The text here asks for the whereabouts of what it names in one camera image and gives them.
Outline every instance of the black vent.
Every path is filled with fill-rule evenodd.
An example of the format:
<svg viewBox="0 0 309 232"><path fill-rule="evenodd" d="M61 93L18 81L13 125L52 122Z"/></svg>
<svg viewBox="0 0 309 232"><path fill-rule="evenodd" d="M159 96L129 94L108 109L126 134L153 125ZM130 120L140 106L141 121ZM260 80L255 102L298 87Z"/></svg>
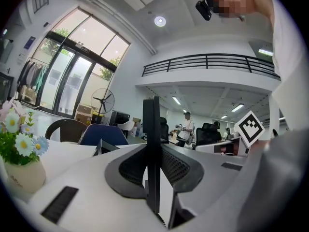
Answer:
<svg viewBox="0 0 309 232"><path fill-rule="evenodd" d="M119 173L124 179L143 187L146 166L145 150L141 150L120 164Z"/></svg>
<svg viewBox="0 0 309 232"><path fill-rule="evenodd" d="M190 171L190 166L162 149L162 171L171 185L181 180Z"/></svg>

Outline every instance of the white pillar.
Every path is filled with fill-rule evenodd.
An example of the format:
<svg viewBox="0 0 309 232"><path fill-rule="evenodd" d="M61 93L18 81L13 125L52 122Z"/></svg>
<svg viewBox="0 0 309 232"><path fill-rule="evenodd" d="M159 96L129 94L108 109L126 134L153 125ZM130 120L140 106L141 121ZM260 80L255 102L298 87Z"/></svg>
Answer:
<svg viewBox="0 0 309 232"><path fill-rule="evenodd" d="M277 133L279 133L279 106L277 105L274 98L271 96L271 94L268 96L269 100L269 137L272 138L272 130L275 129Z"/></svg>

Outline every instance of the floor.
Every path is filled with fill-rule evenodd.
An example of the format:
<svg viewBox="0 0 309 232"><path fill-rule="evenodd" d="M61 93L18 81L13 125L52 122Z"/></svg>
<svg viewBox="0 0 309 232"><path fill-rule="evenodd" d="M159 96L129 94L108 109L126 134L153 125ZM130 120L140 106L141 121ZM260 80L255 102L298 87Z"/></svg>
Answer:
<svg viewBox="0 0 309 232"><path fill-rule="evenodd" d="M34 114L34 135L36 136L45 136L45 132L47 128L54 123L57 120L64 119L63 117L59 117L53 114L49 114L43 111L35 111ZM60 129L57 129L51 136L51 140L59 141L60 142ZM133 137L131 135L128 135L127 140L130 145L134 144L142 144L144 141L140 139L139 137Z"/></svg>

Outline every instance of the ceiling light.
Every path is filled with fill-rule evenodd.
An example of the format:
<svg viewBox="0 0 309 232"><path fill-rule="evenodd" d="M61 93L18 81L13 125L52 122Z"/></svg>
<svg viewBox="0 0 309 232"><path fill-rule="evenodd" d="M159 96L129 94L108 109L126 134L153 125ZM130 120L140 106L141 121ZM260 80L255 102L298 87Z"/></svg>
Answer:
<svg viewBox="0 0 309 232"><path fill-rule="evenodd" d="M164 17L158 16L154 19L154 23L158 26L158 27L164 27L166 24L166 19Z"/></svg>
<svg viewBox="0 0 309 232"><path fill-rule="evenodd" d="M263 50L263 49L260 49L259 53L263 53L263 54L268 55L268 56L274 55L273 52L270 52L270 51L267 51L267 50Z"/></svg>
<svg viewBox="0 0 309 232"><path fill-rule="evenodd" d="M235 107L232 112L236 112L237 110L239 110L240 108L242 108L244 106L244 104L239 104L237 107Z"/></svg>
<svg viewBox="0 0 309 232"><path fill-rule="evenodd" d="M178 104L178 105L181 105L180 102L177 100L177 98L175 96L173 96L173 99L175 100L175 102Z"/></svg>

